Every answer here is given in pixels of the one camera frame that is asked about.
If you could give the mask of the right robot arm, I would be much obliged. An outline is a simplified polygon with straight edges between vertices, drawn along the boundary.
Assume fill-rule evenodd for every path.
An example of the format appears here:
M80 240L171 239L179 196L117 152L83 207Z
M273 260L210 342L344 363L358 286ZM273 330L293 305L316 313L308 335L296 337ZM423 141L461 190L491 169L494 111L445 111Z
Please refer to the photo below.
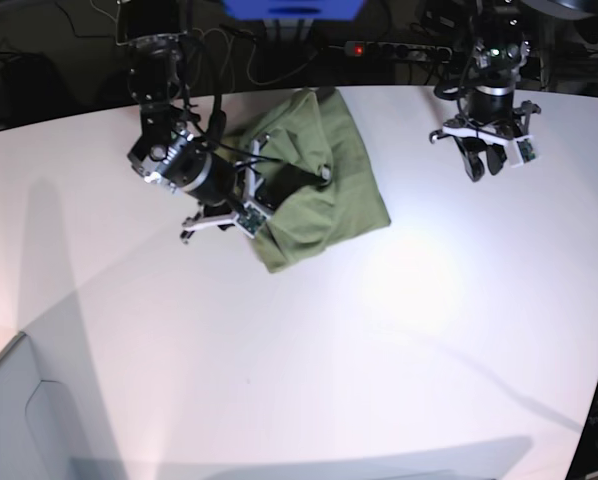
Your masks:
M273 215L257 196L264 179L255 166L266 160L260 153L264 143L254 140L240 149L222 142L226 114L215 67L211 114L201 127L190 102L188 73L191 61L209 52L189 33L189 10L187 1L118 4L116 42L130 54L128 90L141 121L128 159L146 183L197 201L196 214L182 224L183 243L212 227L234 227L254 238Z

